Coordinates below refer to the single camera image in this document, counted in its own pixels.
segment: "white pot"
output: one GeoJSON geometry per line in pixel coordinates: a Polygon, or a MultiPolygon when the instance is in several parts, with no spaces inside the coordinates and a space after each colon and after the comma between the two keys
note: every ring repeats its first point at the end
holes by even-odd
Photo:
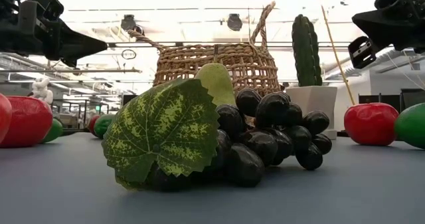
{"type": "Polygon", "coordinates": [[[332,86],[306,86],[287,88],[286,93],[291,97],[293,103],[299,105],[303,115],[311,111],[322,111],[330,119],[329,127],[323,132],[331,140],[337,138],[334,130],[333,109],[337,99],[337,87],[332,86]]]}

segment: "artificial cactus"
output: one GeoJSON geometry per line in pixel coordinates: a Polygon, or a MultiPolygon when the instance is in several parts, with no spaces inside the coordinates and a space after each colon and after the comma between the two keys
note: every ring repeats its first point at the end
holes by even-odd
{"type": "Polygon", "coordinates": [[[292,24],[292,48],[299,86],[321,86],[319,44],[313,23],[298,15],[292,24]]]}

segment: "gray table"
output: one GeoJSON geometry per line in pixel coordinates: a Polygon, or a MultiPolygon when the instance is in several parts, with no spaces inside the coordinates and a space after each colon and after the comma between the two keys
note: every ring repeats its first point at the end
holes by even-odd
{"type": "Polygon", "coordinates": [[[425,222],[425,152],[404,143],[376,148],[339,138],[317,171],[303,171],[291,157],[254,189],[181,193],[126,191],[91,134],[56,143],[0,150],[0,223],[425,222]]]}

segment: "woven basket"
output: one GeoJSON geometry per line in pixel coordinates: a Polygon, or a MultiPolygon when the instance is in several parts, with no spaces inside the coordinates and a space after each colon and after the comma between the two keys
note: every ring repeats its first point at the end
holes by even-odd
{"type": "Polygon", "coordinates": [[[268,52],[265,30],[266,18],[274,5],[273,2],[264,8],[248,44],[186,45],[170,48],[153,42],[138,32],[128,33],[137,41],[149,43],[159,50],[154,86],[179,77],[193,78],[204,64],[219,62],[228,69],[235,93],[249,87],[263,96],[280,90],[276,74],[278,68],[268,52]],[[253,44],[258,33],[262,36],[262,45],[255,47],[253,44]]]}

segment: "artificial pear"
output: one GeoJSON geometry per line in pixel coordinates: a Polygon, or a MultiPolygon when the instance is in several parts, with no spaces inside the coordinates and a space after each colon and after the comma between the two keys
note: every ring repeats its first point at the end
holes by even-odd
{"type": "Polygon", "coordinates": [[[195,75],[201,81],[208,94],[213,97],[212,103],[219,106],[229,104],[236,107],[232,79],[227,68],[220,63],[205,64],[195,75]]]}

